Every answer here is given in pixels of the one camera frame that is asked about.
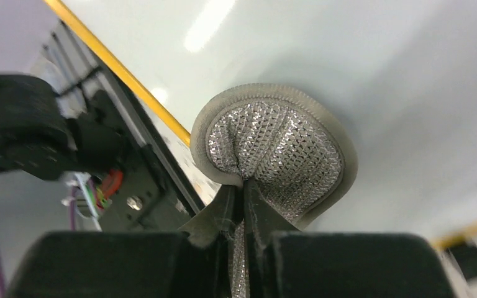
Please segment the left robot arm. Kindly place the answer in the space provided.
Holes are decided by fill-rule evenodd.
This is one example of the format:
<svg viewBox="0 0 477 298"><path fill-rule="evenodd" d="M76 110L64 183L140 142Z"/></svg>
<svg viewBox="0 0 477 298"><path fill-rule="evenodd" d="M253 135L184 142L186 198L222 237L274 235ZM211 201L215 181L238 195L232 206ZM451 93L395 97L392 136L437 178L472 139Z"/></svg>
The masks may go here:
<svg viewBox="0 0 477 298"><path fill-rule="evenodd" d="M27 74L0 74L0 173L22 170L54 181L69 171L104 174L127 151L128 133L107 92L67 118L52 86Z"/></svg>

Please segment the yellow framed whiteboard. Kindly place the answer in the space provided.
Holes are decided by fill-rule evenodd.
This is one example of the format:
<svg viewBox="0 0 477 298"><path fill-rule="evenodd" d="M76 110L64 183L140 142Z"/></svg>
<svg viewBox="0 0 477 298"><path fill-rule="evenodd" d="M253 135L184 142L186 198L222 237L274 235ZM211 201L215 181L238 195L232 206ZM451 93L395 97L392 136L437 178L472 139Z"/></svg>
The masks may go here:
<svg viewBox="0 0 477 298"><path fill-rule="evenodd" d="M49 1L186 153L217 93L283 83L359 159L316 230L477 235L477 1Z"/></svg>

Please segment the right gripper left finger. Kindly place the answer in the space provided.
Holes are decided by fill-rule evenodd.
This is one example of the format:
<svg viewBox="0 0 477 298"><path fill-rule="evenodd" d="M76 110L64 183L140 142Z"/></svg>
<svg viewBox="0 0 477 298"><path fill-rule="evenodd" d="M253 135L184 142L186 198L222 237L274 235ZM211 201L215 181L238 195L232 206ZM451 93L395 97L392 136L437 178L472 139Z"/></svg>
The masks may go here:
<svg viewBox="0 0 477 298"><path fill-rule="evenodd" d="M235 188L174 232L52 232L27 251L9 297L229 297Z"/></svg>

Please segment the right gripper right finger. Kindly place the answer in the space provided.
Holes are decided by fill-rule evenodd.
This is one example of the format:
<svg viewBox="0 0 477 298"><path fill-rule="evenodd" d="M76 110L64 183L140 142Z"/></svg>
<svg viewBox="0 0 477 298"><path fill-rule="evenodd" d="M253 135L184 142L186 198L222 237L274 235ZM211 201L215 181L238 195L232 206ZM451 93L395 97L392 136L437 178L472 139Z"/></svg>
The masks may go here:
<svg viewBox="0 0 477 298"><path fill-rule="evenodd" d="M251 297L453 297L434 249L405 233L306 233L243 189Z"/></svg>

